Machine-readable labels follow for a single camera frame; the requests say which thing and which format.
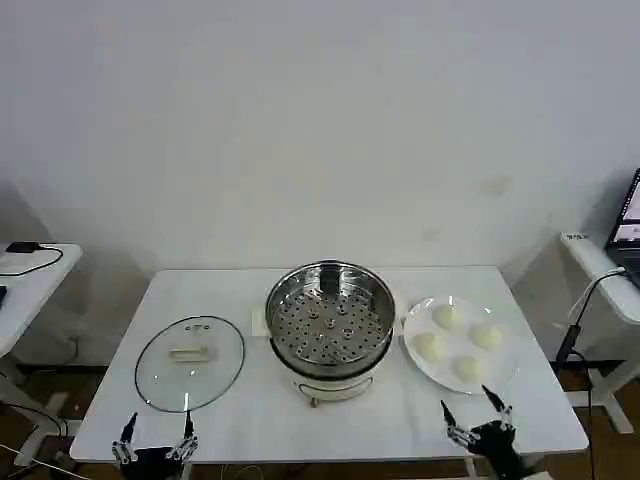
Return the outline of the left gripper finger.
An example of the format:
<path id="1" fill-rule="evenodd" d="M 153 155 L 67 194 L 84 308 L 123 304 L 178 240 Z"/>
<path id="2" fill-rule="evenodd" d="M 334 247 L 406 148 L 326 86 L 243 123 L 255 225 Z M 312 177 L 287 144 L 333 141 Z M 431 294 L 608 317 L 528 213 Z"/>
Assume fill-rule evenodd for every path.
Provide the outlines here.
<path id="1" fill-rule="evenodd" d="M 166 458 L 169 460 L 189 460 L 197 447 L 198 437 L 195 435 L 191 411 L 187 410 L 182 440 L 169 450 Z"/>
<path id="2" fill-rule="evenodd" d="M 112 454 L 120 465 L 136 462 L 138 459 L 132 447 L 132 438 L 135 430 L 137 413 L 134 413 L 124 426 L 118 440 L 112 442 Z"/>

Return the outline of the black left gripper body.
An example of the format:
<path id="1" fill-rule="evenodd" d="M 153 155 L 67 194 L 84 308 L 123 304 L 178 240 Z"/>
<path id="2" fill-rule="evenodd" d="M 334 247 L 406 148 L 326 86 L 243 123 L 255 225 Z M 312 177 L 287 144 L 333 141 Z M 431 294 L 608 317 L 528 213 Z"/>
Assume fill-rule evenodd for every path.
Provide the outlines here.
<path id="1" fill-rule="evenodd" d="M 136 458 L 121 465 L 121 476 L 127 480 L 189 479 L 191 465 L 172 455 L 171 447 L 136 449 Z"/>

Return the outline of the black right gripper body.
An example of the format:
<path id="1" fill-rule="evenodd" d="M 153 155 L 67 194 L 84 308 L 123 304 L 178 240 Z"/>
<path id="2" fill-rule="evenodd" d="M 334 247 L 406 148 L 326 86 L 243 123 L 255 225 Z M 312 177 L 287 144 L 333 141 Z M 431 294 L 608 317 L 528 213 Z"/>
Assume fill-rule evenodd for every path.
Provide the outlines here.
<path id="1" fill-rule="evenodd" d="M 471 429 L 471 452 L 484 457 L 498 479 L 522 479 L 523 461 L 514 450 L 515 428 L 494 420 Z"/>

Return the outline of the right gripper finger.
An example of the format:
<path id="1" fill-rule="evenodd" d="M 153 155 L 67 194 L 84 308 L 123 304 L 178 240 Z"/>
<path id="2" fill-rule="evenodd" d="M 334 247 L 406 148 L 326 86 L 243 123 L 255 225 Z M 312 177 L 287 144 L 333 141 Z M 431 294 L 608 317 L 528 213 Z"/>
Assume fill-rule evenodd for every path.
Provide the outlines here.
<path id="1" fill-rule="evenodd" d="M 458 446 L 463 447 L 468 452 L 476 453 L 477 443 L 480 439 L 480 436 L 469 429 L 459 426 L 453 414 L 443 400 L 440 401 L 440 405 L 446 424 L 447 437 Z"/>
<path id="2" fill-rule="evenodd" d="M 491 433 L 492 435 L 495 435 L 498 432 L 512 433 L 512 407 L 510 405 L 506 405 L 497 393 L 494 393 L 485 385 L 482 385 L 482 390 L 498 414 L 498 418 L 496 420 L 487 422 L 481 426 L 482 433 Z"/>

